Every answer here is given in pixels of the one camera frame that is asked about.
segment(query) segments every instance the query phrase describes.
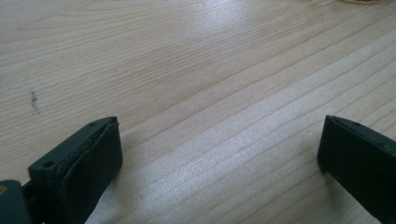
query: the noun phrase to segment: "table surface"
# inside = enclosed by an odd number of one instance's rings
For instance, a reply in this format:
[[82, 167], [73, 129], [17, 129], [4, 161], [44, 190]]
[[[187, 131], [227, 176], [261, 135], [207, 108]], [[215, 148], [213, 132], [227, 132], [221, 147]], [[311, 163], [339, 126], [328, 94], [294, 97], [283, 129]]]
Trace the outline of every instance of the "table surface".
[[0, 3], [1, 179], [118, 116], [87, 223], [378, 223], [317, 165], [325, 116], [396, 139], [396, 1]]

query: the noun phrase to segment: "light wood surface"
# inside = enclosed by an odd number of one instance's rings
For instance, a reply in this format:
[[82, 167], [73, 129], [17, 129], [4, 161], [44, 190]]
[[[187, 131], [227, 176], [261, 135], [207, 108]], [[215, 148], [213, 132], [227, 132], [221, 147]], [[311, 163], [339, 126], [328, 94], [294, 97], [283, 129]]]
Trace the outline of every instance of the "light wood surface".
[[396, 139], [396, 1], [0, 2], [1, 179], [118, 116], [88, 223], [377, 223], [316, 155], [325, 115]]

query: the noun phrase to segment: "stain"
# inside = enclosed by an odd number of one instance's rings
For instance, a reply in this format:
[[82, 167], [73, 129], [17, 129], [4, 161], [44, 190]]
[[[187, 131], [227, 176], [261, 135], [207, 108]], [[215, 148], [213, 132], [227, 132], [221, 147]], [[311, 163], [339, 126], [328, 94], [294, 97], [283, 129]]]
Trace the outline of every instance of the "stain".
[[35, 94], [35, 91], [30, 91], [30, 97], [31, 97], [31, 102], [30, 105], [33, 108], [33, 115], [39, 114], [40, 112], [38, 111], [38, 105], [37, 105], [37, 95]]

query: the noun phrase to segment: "black object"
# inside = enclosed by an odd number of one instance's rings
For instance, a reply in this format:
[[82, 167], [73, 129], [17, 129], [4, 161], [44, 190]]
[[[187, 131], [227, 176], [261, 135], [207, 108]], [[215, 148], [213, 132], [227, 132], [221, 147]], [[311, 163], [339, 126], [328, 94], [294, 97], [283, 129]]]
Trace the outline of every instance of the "black object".
[[318, 164], [379, 221], [396, 223], [396, 142], [357, 122], [327, 116]]
[[84, 223], [121, 165], [117, 118], [92, 122], [34, 162], [23, 188], [0, 182], [0, 223]]

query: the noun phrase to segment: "small hole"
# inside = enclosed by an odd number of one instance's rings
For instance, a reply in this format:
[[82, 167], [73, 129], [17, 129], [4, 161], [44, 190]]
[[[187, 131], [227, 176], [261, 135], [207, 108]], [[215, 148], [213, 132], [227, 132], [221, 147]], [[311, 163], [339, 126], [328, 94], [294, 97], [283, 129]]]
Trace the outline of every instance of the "small hole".
[[7, 191], [7, 187], [5, 185], [0, 185], [0, 195], [4, 194]]
[[54, 161], [46, 161], [44, 162], [43, 166], [46, 168], [50, 168], [51, 166], [53, 166], [53, 164], [55, 164]]

